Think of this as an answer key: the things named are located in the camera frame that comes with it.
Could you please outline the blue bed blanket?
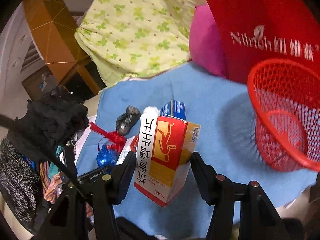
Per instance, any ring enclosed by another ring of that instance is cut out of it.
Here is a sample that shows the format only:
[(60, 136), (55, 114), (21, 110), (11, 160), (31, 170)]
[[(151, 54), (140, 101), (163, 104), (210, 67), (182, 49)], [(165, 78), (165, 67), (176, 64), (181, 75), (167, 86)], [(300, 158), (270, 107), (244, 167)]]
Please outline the blue bed blanket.
[[(255, 113), (247, 87), (212, 76), (193, 63), (152, 79), (120, 82), (85, 105), (88, 115), (96, 116), (96, 124), (111, 132), (128, 106), (161, 108), (172, 99), (183, 102), (186, 119), (200, 125), (195, 150), (217, 173), (237, 183), (258, 181), (275, 207), (294, 200), (315, 183), (316, 172), (277, 172), (267, 166), (255, 144)], [(201, 198), (189, 173), (183, 189), (168, 206), (160, 207), (130, 186), (114, 212), (150, 235), (184, 239), (207, 234), (213, 208)]]

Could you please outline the magenta pillow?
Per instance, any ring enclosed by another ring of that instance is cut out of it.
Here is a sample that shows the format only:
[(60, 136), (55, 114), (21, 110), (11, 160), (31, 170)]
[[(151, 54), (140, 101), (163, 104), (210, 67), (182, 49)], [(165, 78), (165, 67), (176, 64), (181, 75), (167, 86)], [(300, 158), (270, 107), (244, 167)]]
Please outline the magenta pillow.
[(195, 8), (190, 26), (189, 51), (191, 59), (210, 74), (228, 77), (219, 30), (208, 5)]

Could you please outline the black plastic bag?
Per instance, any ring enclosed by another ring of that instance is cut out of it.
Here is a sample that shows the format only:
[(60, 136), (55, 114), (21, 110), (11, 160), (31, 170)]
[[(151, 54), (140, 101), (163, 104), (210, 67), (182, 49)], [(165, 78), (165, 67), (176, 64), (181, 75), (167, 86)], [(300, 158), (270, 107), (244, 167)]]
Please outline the black plastic bag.
[(116, 120), (116, 131), (122, 135), (126, 136), (131, 131), (131, 128), (140, 119), (141, 113), (139, 109), (133, 106), (128, 106), (126, 112), (119, 116)]

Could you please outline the red paper shopping bag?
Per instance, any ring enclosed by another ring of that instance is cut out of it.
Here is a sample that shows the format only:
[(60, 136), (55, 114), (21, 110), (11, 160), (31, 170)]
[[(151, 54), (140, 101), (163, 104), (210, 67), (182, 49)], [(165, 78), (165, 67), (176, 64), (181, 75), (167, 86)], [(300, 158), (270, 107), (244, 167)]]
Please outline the red paper shopping bag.
[(219, 30), (228, 78), (246, 83), (252, 67), (287, 59), (319, 73), (319, 23), (302, 0), (206, 0)]

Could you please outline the blue toothpaste box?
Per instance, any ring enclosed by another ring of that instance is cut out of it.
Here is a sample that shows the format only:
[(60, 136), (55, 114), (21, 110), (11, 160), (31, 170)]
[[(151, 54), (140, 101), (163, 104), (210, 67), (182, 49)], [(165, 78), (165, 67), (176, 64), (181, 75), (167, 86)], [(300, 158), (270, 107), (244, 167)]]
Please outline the blue toothpaste box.
[(171, 100), (161, 108), (160, 115), (186, 120), (185, 104), (177, 100)]

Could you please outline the black white dotted garment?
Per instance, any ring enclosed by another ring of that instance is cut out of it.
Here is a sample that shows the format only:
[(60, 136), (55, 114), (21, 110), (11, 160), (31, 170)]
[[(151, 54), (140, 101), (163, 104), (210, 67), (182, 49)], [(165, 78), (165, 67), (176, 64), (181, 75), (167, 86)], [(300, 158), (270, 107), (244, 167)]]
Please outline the black white dotted garment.
[(1, 190), (15, 217), (31, 228), (42, 198), (41, 179), (6, 137), (1, 140)]

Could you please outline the red mesh ribbon wrap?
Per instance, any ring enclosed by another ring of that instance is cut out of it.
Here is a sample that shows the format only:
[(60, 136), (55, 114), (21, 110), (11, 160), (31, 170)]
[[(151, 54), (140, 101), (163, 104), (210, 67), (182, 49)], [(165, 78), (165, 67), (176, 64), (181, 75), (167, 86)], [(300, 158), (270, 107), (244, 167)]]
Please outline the red mesh ribbon wrap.
[(122, 150), (127, 146), (129, 146), (129, 151), (136, 152), (138, 146), (138, 138), (139, 135), (126, 139), (123, 135), (120, 135), (117, 131), (114, 132), (106, 132), (95, 123), (90, 122), (90, 130), (98, 133), (106, 138), (108, 142), (110, 142), (110, 146), (107, 148), (114, 150), (117, 154), (121, 154)]

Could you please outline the black clothing pile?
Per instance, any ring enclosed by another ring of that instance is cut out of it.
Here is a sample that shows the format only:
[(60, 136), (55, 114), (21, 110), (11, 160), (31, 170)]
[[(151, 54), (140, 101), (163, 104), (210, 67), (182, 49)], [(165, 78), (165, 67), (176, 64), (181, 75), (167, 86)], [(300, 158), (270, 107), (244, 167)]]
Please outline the black clothing pile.
[(38, 146), (51, 154), (59, 145), (64, 145), (76, 132), (88, 127), (88, 109), (83, 101), (58, 86), (44, 94), (39, 100), (28, 100), (24, 117), (16, 124), (34, 138), (34, 143), (10, 130), (8, 140), (14, 148), (35, 163), (48, 160)]

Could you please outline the striped colourful scarf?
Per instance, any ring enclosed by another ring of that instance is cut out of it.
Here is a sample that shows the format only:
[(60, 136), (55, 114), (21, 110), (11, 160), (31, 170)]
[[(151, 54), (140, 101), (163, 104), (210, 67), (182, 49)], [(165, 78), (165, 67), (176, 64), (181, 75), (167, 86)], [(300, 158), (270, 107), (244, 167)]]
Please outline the striped colourful scarf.
[(52, 178), (50, 178), (49, 162), (46, 161), (40, 163), (39, 173), (42, 182), (43, 198), (51, 204), (54, 204), (59, 197), (57, 186), (62, 183), (60, 172), (55, 172)]

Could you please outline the green clover pattern quilt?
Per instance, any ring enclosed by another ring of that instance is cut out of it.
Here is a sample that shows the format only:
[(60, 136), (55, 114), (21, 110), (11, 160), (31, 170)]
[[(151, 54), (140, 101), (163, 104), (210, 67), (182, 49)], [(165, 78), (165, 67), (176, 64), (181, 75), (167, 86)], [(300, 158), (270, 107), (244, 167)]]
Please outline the green clover pattern quilt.
[(206, 0), (94, 0), (75, 32), (107, 87), (149, 78), (190, 59), (196, 6)]

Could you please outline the orange wooden column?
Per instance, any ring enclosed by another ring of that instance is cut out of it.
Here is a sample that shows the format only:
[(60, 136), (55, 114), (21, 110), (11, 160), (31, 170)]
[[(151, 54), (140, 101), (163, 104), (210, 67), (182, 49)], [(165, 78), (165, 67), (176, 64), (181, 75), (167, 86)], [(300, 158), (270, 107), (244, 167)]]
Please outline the orange wooden column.
[(78, 45), (78, 27), (63, 0), (23, 0), (28, 27), (45, 64), (59, 85), (79, 75), (86, 87), (97, 95), (102, 88), (85, 65), (92, 60)]

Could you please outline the red yellow medicine box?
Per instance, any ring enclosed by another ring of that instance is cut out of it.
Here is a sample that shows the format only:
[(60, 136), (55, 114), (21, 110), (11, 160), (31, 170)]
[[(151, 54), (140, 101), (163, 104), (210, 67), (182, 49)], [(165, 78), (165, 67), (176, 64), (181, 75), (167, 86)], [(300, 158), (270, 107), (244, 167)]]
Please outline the red yellow medicine box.
[(151, 113), (140, 120), (134, 186), (165, 207), (184, 187), (201, 126)]

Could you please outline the blue foil wrapper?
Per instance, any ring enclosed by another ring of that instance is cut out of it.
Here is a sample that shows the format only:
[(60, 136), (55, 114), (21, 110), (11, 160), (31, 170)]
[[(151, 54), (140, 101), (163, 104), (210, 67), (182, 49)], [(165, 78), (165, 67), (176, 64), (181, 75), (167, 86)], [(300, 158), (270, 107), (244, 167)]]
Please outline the blue foil wrapper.
[(106, 140), (102, 144), (99, 141), (98, 144), (98, 154), (96, 157), (96, 162), (100, 168), (113, 168), (119, 158), (119, 153), (117, 151), (116, 144)]

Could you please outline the red mesh waste basket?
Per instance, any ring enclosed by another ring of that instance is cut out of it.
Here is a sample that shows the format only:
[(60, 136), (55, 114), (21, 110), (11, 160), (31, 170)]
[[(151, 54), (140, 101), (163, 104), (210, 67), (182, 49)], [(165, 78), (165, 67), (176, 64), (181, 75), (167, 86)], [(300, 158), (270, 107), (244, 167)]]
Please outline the red mesh waste basket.
[(263, 161), (281, 172), (318, 172), (319, 75), (293, 61), (270, 59), (252, 68), (247, 89)]

